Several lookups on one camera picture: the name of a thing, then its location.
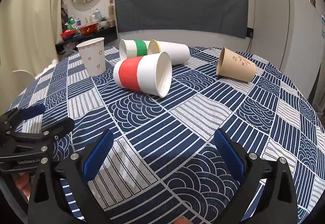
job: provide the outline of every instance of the paper cup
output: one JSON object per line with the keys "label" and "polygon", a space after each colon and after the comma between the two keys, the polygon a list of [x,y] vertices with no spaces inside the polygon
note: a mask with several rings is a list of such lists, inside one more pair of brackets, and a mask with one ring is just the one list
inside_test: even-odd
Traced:
{"label": "paper cup", "polygon": [[120,87],[165,97],[172,82],[172,64],[166,52],[119,61],[113,72]]}
{"label": "paper cup", "polygon": [[90,76],[106,71],[104,38],[95,38],[77,45],[83,64]]}
{"label": "paper cup", "polygon": [[225,47],[222,49],[216,75],[251,82],[254,79],[255,73],[255,63]]}
{"label": "paper cup", "polygon": [[150,41],[148,40],[124,40],[120,41],[121,60],[147,55]]}
{"label": "paper cup", "polygon": [[170,57],[172,65],[184,64],[190,58],[190,50],[185,44],[152,40],[149,43],[147,54],[165,51]]}

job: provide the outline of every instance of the white paper cup with pink hearts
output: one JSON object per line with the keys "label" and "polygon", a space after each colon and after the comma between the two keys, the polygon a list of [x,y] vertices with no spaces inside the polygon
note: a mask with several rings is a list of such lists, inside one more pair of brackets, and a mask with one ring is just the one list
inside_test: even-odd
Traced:
{"label": "white paper cup with pink hearts", "polygon": [[77,45],[81,59],[90,76],[106,71],[104,38],[95,38]]}

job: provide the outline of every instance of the refrigerator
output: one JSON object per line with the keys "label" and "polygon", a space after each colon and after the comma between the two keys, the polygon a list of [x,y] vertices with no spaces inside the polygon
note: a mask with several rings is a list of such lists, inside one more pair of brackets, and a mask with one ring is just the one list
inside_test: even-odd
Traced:
{"label": "refrigerator", "polygon": [[322,15],[308,0],[256,0],[250,53],[288,76],[308,98],[324,51]]}

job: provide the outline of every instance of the blue and white patterned tablecloth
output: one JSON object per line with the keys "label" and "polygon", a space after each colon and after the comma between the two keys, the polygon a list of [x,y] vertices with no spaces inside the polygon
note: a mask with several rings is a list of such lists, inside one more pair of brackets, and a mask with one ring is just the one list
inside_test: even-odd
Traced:
{"label": "blue and white patterned tablecloth", "polygon": [[[118,47],[106,47],[107,71],[89,77],[79,54],[46,72],[11,104],[43,103],[46,112],[19,126],[38,132],[64,117],[75,128],[56,145],[55,159],[81,151],[105,128],[114,145],[89,182],[113,223],[172,223],[184,215],[212,222],[238,188],[214,147],[220,126],[233,141],[264,159],[284,156],[298,199],[298,223],[325,189],[325,130],[294,84],[266,60],[241,53],[257,65],[251,83],[216,76],[218,48],[190,48],[185,65],[173,67],[168,95],[161,99],[118,87],[113,67]],[[244,218],[254,212],[261,180]],[[66,181],[66,198],[83,219]]]}

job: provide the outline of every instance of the power cord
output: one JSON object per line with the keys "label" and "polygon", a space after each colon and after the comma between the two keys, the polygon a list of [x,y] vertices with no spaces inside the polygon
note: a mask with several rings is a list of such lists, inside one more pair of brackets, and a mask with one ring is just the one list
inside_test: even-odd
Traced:
{"label": "power cord", "polygon": [[247,47],[247,50],[246,50],[246,53],[248,52],[248,49],[249,49],[249,46],[251,46],[251,40],[253,39],[253,33],[249,33],[249,37],[251,38],[250,41],[249,41],[249,44],[248,44],[248,47]]}

